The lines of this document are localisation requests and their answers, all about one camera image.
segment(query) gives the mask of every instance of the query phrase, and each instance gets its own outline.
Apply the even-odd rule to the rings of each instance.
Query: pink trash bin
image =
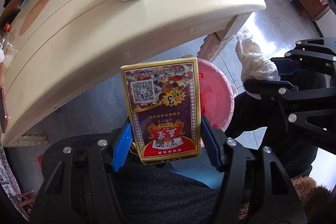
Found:
[[[201,115],[205,114],[211,126],[225,131],[230,124],[235,100],[231,85],[215,65],[198,58]]]

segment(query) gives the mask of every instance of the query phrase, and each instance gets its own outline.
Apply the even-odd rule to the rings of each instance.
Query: smartphone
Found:
[[[6,125],[7,125],[7,111],[6,111],[6,105],[5,105],[5,95],[4,95],[4,88],[3,86],[0,87],[1,90],[1,102],[0,102],[0,126],[2,133],[5,133]]]

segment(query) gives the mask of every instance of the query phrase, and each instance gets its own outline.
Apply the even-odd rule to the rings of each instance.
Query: purple and gold box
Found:
[[[121,67],[129,118],[143,164],[198,157],[201,115],[196,58]]]

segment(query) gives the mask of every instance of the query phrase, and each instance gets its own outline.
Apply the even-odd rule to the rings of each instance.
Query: wooden chair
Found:
[[[29,219],[29,209],[32,209],[32,203],[34,202],[36,196],[32,197],[32,198],[28,198],[27,196],[34,193],[34,190],[30,190],[28,192],[25,192],[25,193],[21,193],[21,194],[18,194],[18,195],[15,195],[15,196],[12,196],[11,197],[11,200],[15,203],[15,205],[19,208],[20,212],[24,214],[24,216]],[[26,209],[24,208],[24,206],[27,206],[29,205],[28,207],[28,212],[26,211]]]

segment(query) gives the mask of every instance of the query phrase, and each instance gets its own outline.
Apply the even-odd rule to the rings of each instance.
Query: qr code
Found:
[[[155,102],[154,83],[152,79],[131,82],[131,89],[134,103]]]

